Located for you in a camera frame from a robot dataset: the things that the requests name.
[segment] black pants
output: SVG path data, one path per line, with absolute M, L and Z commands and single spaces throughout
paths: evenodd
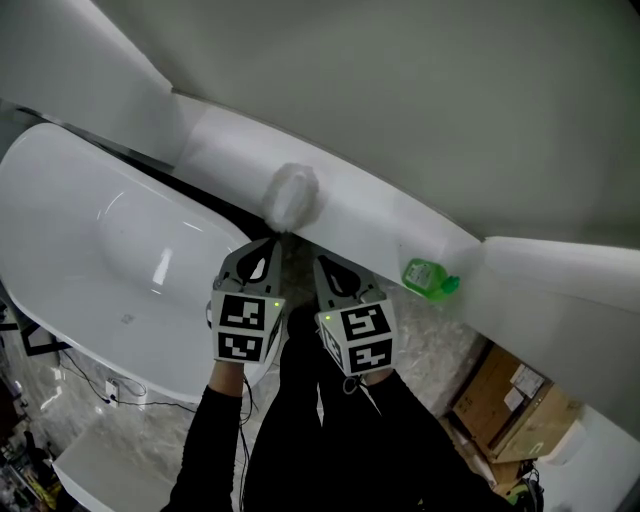
M 362 389 L 344 392 L 320 338 L 304 338 L 284 347 L 280 390 L 249 462 L 245 510 L 400 510 L 403 454 Z

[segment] power strip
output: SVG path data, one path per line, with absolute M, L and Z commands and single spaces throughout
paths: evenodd
M 107 379 L 107 383 L 105 386 L 105 391 L 107 393 L 107 398 L 111 400 L 109 405 L 111 407 L 118 408 L 118 400 L 120 400 L 120 386 L 113 379 Z

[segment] black stand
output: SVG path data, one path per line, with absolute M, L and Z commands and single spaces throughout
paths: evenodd
M 6 306 L 2 307 L 0 312 L 6 309 Z M 58 341 L 55 336 L 51 335 L 52 342 L 47 345 L 38 345 L 32 347 L 29 342 L 29 336 L 36 332 L 40 326 L 31 320 L 31 324 L 25 329 L 20 330 L 18 324 L 0 324 L 0 332 L 2 331 L 20 331 L 20 337 L 22 338 L 22 344 L 24 345 L 24 351 L 28 357 L 38 356 L 40 354 L 49 354 L 50 352 L 58 352 L 71 348 L 71 346 L 63 341 Z

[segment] cardboard box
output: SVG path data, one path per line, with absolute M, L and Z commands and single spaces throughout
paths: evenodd
M 493 492 L 499 494 L 503 498 L 506 498 L 507 493 L 520 481 L 518 473 L 520 471 L 521 463 L 490 463 L 475 443 L 467 439 L 462 433 L 453 427 L 447 418 L 440 418 L 438 421 L 453 442 L 453 446 L 458 454 L 467 463 L 469 469 L 483 477 Z
M 581 404 L 497 345 L 453 410 L 492 463 L 549 454 Z

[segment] marble floor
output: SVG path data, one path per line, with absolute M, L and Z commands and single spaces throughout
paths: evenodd
M 282 294 L 287 310 L 310 300 L 314 295 L 311 271 L 312 246 L 294 235 L 283 237 Z M 444 314 L 421 297 L 401 286 L 380 278 L 381 288 L 393 300 L 400 330 L 400 355 L 397 369 L 412 391 L 435 415 L 445 412 L 447 404 L 471 371 L 484 340 L 469 327 Z M 84 429 L 92 426 L 109 435 L 114 449 L 126 453 L 132 464 L 168 482 L 174 482 L 180 470 L 182 447 L 193 414 L 179 407 L 165 405 L 120 405 L 114 409 L 92 391 L 81 372 L 63 354 L 26 357 L 20 337 L 2 333 L 4 350 L 0 350 L 0 370 L 4 377 L 22 390 L 30 418 L 29 428 L 36 442 L 50 441 L 61 453 Z M 67 351 L 73 361 L 95 383 L 99 392 L 112 377 L 120 380 L 121 401 L 139 403 L 176 402 L 124 379 L 109 368 L 96 363 L 76 350 Z M 251 451 L 261 422 L 274 399 L 279 384 L 279 356 L 263 380 L 253 389 L 258 410 L 244 427 Z M 245 398 L 243 411 L 248 411 Z M 322 416 L 322 404 L 318 404 Z M 240 441 L 236 456 L 236 482 L 233 503 L 238 506 L 240 475 L 244 454 Z

